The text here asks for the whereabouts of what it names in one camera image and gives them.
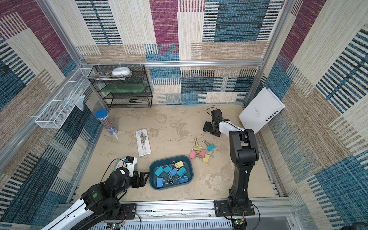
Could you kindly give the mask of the teal plastic storage box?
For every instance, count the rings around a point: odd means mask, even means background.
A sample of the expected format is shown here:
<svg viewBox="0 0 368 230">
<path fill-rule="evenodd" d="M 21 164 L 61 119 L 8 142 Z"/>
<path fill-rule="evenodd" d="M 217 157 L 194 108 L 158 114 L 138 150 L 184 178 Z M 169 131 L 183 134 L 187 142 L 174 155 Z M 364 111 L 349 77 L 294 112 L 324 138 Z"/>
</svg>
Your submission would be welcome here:
<svg viewBox="0 0 368 230">
<path fill-rule="evenodd" d="M 149 177 L 153 189 L 163 190 L 190 183 L 194 171 L 189 157 L 180 155 L 154 161 L 149 167 Z"/>
</svg>

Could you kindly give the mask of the blue binder clip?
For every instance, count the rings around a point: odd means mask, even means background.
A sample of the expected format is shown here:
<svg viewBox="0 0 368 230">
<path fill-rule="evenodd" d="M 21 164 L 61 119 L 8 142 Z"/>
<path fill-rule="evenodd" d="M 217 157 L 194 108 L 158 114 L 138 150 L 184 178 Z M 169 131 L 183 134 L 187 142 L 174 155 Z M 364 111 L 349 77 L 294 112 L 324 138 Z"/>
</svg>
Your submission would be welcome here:
<svg viewBox="0 0 368 230">
<path fill-rule="evenodd" d="M 179 183 L 183 184 L 183 183 L 187 183 L 189 182 L 189 177 L 188 176 L 183 176 L 179 178 Z"/>
<path fill-rule="evenodd" d="M 169 172 L 170 177 L 174 177 L 178 173 L 178 170 L 176 168 L 172 169 L 171 172 Z"/>
<path fill-rule="evenodd" d="M 163 188 L 165 185 L 173 185 L 174 180 L 164 180 L 163 178 L 158 177 L 156 181 L 157 188 Z"/>
</svg>

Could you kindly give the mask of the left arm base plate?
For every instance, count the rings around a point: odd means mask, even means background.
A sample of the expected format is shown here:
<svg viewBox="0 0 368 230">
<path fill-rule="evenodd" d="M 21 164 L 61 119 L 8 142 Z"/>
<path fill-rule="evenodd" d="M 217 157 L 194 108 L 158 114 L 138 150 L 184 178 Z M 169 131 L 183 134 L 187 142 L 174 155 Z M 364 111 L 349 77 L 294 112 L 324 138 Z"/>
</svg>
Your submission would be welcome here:
<svg viewBox="0 0 368 230">
<path fill-rule="evenodd" d="M 115 220 L 133 220 L 136 216 L 137 203 L 121 203 L 118 216 Z"/>
</svg>

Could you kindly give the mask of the teal binder clip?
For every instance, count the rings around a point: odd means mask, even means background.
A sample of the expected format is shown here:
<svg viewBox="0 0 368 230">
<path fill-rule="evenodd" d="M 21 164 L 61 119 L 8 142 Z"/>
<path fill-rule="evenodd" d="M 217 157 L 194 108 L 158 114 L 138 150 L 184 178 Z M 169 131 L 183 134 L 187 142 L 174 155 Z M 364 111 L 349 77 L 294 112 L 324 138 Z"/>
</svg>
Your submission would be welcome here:
<svg viewBox="0 0 368 230">
<path fill-rule="evenodd" d="M 159 167 L 154 174 L 159 177 L 164 172 L 164 169 L 162 167 Z"/>
<path fill-rule="evenodd" d="M 202 140 L 202 142 L 206 144 L 208 152 L 213 151 L 216 148 L 216 146 L 214 144 L 211 144 L 211 143 L 207 142 L 206 140 Z"/>
<path fill-rule="evenodd" d="M 178 170 L 177 175 L 178 175 L 179 177 L 183 177 L 183 176 L 185 175 L 185 173 L 186 173 L 186 172 L 187 172 L 186 168 L 182 167 L 182 168 L 180 168 L 180 169 Z"/>
<path fill-rule="evenodd" d="M 166 173 L 169 173 L 169 172 L 171 172 L 171 171 L 172 171 L 172 166 L 171 166 L 171 165 L 169 165 L 169 166 L 165 167 L 163 170 L 164 170 Z"/>
</svg>

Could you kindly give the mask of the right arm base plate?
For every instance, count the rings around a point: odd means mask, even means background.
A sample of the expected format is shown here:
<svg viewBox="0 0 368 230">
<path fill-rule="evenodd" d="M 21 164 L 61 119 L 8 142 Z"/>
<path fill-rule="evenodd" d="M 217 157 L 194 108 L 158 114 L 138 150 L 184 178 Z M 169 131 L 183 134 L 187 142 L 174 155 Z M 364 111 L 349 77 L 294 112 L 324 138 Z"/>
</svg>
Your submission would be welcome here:
<svg viewBox="0 0 368 230">
<path fill-rule="evenodd" d="M 234 217 L 234 216 L 253 216 L 255 215 L 254 205 L 251 200 L 247 200 L 245 206 L 232 207 L 227 200 L 215 200 L 213 202 L 216 217 Z"/>
</svg>

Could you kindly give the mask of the green round alarm clock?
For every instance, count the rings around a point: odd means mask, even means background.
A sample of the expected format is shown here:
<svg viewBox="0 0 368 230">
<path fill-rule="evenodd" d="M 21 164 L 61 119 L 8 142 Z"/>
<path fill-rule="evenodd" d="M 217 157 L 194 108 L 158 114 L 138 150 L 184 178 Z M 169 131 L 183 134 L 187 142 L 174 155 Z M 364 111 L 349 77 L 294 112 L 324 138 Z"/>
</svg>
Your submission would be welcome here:
<svg viewBox="0 0 368 230">
<path fill-rule="evenodd" d="M 117 159 L 117 162 L 114 166 L 114 170 L 121 167 L 127 168 L 126 158 Z"/>
</svg>

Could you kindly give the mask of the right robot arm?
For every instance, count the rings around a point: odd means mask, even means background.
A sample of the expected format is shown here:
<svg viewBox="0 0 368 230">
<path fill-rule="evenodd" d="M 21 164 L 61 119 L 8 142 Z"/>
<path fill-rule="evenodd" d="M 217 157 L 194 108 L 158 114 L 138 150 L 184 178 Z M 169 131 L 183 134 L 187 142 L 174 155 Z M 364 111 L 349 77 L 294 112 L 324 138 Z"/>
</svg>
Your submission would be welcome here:
<svg viewBox="0 0 368 230">
<path fill-rule="evenodd" d="M 211 107 L 206 111 L 212 118 L 205 122 L 203 131 L 216 137 L 222 134 L 229 138 L 230 157 L 234 164 L 233 184 L 227 198 L 228 210 L 237 215 L 241 212 L 245 216 L 255 214 L 255 206 L 249 199 L 248 185 L 251 170 L 259 160 L 259 148 L 252 129 L 244 129 L 234 125 L 230 120 L 224 119 L 221 110 Z"/>
</svg>

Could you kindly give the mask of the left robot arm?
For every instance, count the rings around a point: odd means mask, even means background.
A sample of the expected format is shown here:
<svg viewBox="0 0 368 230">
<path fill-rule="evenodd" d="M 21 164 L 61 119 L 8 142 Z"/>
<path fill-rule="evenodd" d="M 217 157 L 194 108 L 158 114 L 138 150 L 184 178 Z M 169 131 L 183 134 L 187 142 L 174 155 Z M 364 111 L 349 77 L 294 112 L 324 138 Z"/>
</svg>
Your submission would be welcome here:
<svg viewBox="0 0 368 230">
<path fill-rule="evenodd" d="M 130 176 L 128 168 L 117 168 L 105 181 L 91 186 L 43 229 L 88 230 L 105 220 L 132 220 L 137 216 L 137 204 L 122 204 L 118 196 L 126 195 L 130 188 L 144 187 L 149 176 L 149 172 L 138 171 Z"/>
</svg>

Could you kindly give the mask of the packaged ruler card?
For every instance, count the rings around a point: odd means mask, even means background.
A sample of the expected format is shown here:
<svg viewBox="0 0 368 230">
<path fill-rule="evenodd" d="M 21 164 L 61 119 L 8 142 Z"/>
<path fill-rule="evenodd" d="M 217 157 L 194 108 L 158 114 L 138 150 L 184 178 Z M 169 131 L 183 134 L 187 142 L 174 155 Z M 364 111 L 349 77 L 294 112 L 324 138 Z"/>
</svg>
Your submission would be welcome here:
<svg viewBox="0 0 368 230">
<path fill-rule="evenodd" d="M 146 128 L 136 131 L 136 139 L 139 157 L 151 154 L 150 142 Z"/>
</svg>

